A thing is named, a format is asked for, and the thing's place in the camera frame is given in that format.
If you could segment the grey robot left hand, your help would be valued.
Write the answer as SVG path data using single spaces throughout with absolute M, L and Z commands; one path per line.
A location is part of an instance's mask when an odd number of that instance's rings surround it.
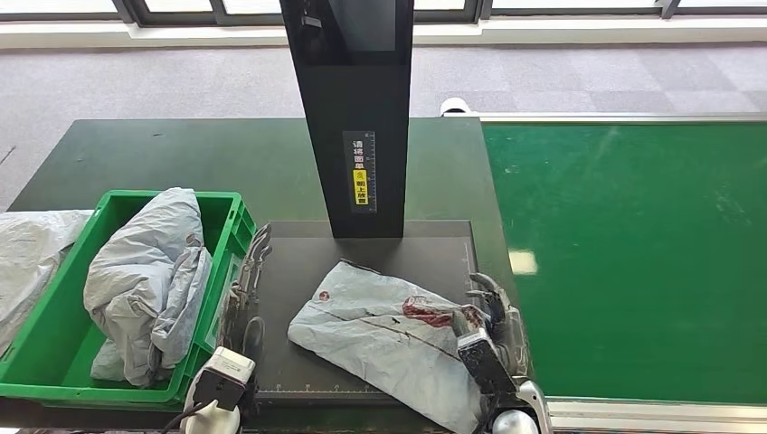
M 264 320 L 257 315 L 258 285 L 266 258 L 270 255 L 271 227 L 267 223 L 253 235 L 232 285 L 232 325 L 229 332 L 231 349 L 258 363 L 263 354 Z

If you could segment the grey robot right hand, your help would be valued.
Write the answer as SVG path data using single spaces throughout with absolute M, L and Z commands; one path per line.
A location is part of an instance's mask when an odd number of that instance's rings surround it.
M 460 360 L 484 393 L 511 387 L 516 377 L 532 373 L 526 328 L 520 310 L 490 276 L 471 273 L 470 305 L 452 312 Z

